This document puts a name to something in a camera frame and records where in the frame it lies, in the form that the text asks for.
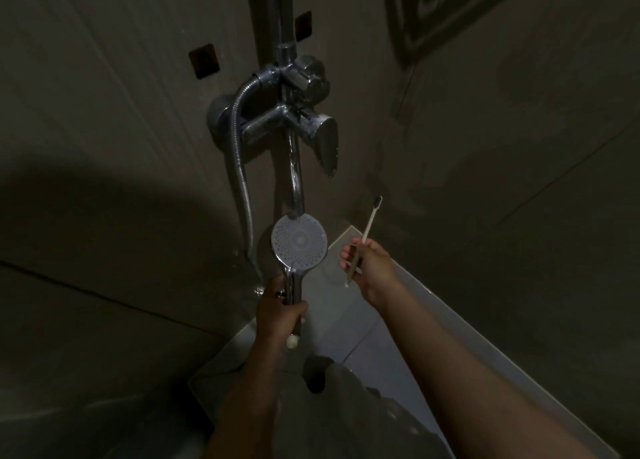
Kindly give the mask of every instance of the person's right arm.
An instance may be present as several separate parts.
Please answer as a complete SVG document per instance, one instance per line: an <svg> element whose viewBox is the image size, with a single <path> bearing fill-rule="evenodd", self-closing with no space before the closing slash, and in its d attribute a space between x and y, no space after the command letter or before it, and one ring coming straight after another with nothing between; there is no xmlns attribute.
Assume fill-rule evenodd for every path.
<svg viewBox="0 0 640 459"><path fill-rule="evenodd" d="M362 273L353 280L384 319L424 398L460 458L592 458L542 409L514 390L446 332L402 285L380 244L359 237L340 257ZM348 271L349 265L340 261Z"/></svg>

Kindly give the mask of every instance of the metal flexible hose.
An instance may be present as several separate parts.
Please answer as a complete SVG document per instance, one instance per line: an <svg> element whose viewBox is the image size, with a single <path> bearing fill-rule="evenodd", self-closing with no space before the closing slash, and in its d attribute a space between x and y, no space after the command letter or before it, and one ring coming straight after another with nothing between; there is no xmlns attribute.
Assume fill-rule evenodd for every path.
<svg viewBox="0 0 640 459"><path fill-rule="evenodd" d="M231 157L233 159L234 169L238 180L238 187L242 197L244 207L244 221L246 223L246 256L252 263L253 268L262 280L262 273L258 266L258 259L253 245L253 213L251 210L251 199L249 197L249 189L246 184L246 176L244 175L244 164L241 154L241 134L240 134L240 113L247 97L260 89L260 80L253 76L244 83L236 92L236 97L231 105L229 114L229 146L231 148Z"/></svg>

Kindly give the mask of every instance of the person's left hand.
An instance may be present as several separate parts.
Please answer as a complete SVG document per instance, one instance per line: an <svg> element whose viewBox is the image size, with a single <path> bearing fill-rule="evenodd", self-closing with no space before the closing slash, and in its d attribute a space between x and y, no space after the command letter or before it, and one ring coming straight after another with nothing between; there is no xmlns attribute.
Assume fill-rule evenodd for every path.
<svg viewBox="0 0 640 459"><path fill-rule="evenodd" d="M284 305L276 296L276 289L282 287L284 275L269 280L267 288L258 303L256 312L256 340L267 341L274 346L282 346L293 331L298 316L307 311L307 301Z"/></svg>

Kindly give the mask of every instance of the toothbrush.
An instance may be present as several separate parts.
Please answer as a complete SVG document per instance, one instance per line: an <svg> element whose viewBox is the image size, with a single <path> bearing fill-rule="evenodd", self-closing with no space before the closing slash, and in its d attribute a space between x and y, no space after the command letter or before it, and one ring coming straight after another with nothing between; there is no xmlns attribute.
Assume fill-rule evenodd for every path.
<svg viewBox="0 0 640 459"><path fill-rule="evenodd" d="M365 243L367 241L367 237L369 236L369 230L371 230L371 224L373 223L373 218L376 216L376 212L378 208L380 208L380 204L382 203L382 196L376 198L373 202L373 212L371 212L371 216L369 217L369 223L367 224L367 228L364 229L364 233L362 234L362 238L360 241ZM353 256L353 261L351 261L351 268L349 269L349 273L347 274L347 281L344 283L344 287L349 287L351 284L351 279L353 278L353 274L356 272L356 266L358 264L358 260L360 260L360 253L356 250L356 254Z"/></svg>

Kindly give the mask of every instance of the hand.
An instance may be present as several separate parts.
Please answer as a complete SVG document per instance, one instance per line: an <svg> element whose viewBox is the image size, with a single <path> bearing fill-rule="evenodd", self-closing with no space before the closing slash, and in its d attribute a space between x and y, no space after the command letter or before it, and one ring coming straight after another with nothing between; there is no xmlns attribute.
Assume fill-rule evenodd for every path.
<svg viewBox="0 0 640 459"><path fill-rule="evenodd" d="M309 305L301 301L293 305L284 305L276 296L276 290L282 288L284 275L269 280L267 288L258 303L256 312L256 340L266 341L280 347L296 325L298 316L307 311Z"/></svg>
<svg viewBox="0 0 640 459"><path fill-rule="evenodd" d="M340 267L345 272L348 273L350 268L347 262L353 265L356 248L360 252L360 262L356 265L362 273L356 271L353 274L353 280L360 288L362 297L381 312L386 307L389 296L394 293L394 289L402 284L396 277L389 253L371 238L367 238L367 241L362 243L360 237L353 237L351 245L342 247L340 257L344 260L340 261Z"/></svg>

